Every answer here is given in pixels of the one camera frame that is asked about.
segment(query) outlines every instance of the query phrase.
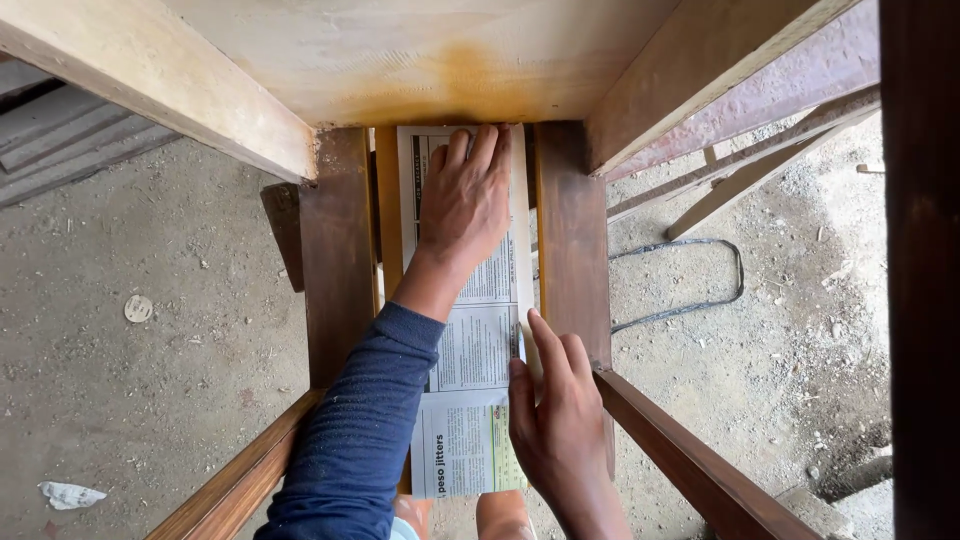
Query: maroon metal sheet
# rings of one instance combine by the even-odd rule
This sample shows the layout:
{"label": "maroon metal sheet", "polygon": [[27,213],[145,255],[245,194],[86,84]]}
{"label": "maroon metal sheet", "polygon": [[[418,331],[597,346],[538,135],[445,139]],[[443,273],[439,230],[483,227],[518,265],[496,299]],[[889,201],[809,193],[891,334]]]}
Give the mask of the maroon metal sheet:
{"label": "maroon metal sheet", "polygon": [[876,0],[864,0],[606,175],[696,152],[880,80]]}

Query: right hand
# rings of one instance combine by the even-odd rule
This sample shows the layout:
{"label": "right hand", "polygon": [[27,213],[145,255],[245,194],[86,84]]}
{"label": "right hand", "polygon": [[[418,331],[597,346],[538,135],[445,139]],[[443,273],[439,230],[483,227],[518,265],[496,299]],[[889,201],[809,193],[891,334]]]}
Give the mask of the right hand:
{"label": "right hand", "polygon": [[557,337],[535,309],[527,313],[543,366],[535,405],[527,365],[510,362],[510,440],[527,479],[570,538],[629,538],[607,473],[603,401],[576,334]]}

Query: crumpled paper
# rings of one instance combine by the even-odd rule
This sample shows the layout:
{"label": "crumpled paper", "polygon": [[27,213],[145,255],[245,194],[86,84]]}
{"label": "crumpled paper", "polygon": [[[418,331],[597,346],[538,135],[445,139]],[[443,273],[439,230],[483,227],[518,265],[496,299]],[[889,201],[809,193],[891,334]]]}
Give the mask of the crumpled paper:
{"label": "crumpled paper", "polygon": [[84,508],[107,496],[106,493],[72,483],[42,481],[36,487],[40,488],[40,493],[50,498],[50,505],[57,510]]}

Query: fingers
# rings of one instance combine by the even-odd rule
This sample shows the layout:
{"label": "fingers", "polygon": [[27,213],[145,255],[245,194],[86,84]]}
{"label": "fingers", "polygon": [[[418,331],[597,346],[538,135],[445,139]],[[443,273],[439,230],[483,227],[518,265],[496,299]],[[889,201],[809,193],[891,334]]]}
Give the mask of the fingers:
{"label": "fingers", "polygon": [[550,326],[540,317],[536,309],[531,308],[527,311],[527,322],[530,324],[530,331],[534,335],[534,342],[537,343],[537,350],[540,352],[543,384],[547,388],[556,387],[557,382],[572,376],[570,364],[566,360],[564,344],[550,330]]}
{"label": "fingers", "polygon": [[514,157],[514,132],[509,124],[500,124],[497,126],[499,135],[496,138],[496,148],[490,162],[490,170],[495,173],[495,177],[507,184],[510,183],[510,170]]}
{"label": "fingers", "polygon": [[444,165],[446,164],[446,151],[447,146],[442,144],[438,146],[433,154],[430,155],[430,168],[426,171],[427,174],[436,175],[440,171],[444,170]]}
{"label": "fingers", "polygon": [[467,146],[470,143],[470,132],[457,130],[450,135],[450,145],[446,150],[446,166],[459,167],[467,160]]}
{"label": "fingers", "polygon": [[527,364],[519,358],[510,360],[510,388],[507,393],[510,399],[510,438],[530,440],[536,430],[534,384]]}
{"label": "fingers", "polygon": [[584,347],[584,341],[575,333],[565,333],[560,336],[560,342],[564,344],[566,359],[570,362],[570,371],[574,377],[580,380],[592,380],[593,374],[590,369],[590,359],[587,357],[587,348]]}
{"label": "fingers", "polygon": [[473,148],[467,158],[467,164],[479,171],[480,176],[487,174],[490,169],[490,160],[496,149],[497,129],[490,124],[477,128],[477,138],[473,141]]}

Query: wooden chair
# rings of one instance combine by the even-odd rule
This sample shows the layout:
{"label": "wooden chair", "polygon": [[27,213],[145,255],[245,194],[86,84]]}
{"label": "wooden chair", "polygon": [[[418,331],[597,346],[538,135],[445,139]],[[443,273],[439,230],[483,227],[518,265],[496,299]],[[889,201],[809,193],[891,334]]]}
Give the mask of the wooden chair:
{"label": "wooden chair", "polygon": [[[265,204],[305,294],[312,389],[149,538],[232,537],[282,477],[298,425],[373,318],[376,248],[387,266],[399,243],[383,225],[396,219],[396,186],[372,182],[365,128],[485,121],[534,124],[541,311],[556,331],[580,334],[599,366],[611,467],[616,421],[718,536],[816,537],[612,369],[608,215],[598,179],[647,166],[632,160],[856,3],[603,0],[464,14],[422,0],[424,24],[392,0],[359,14],[327,12],[321,0],[295,13],[269,2],[0,0],[0,54],[291,183],[265,194]],[[960,379],[945,339],[960,323],[960,184],[948,173],[960,146],[960,44],[950,3],[879,6],[896,528],[904,537],[947,537],[957,503],[944,474],[952,448],[931,433],[956,415],[951,386]],[[358,52],[358,43],[372,50]],[[858,84],[842,93],[872,82]],[[814,99],[807,106],[828,100]],[[387,275],[389,298],[398,273]]]}

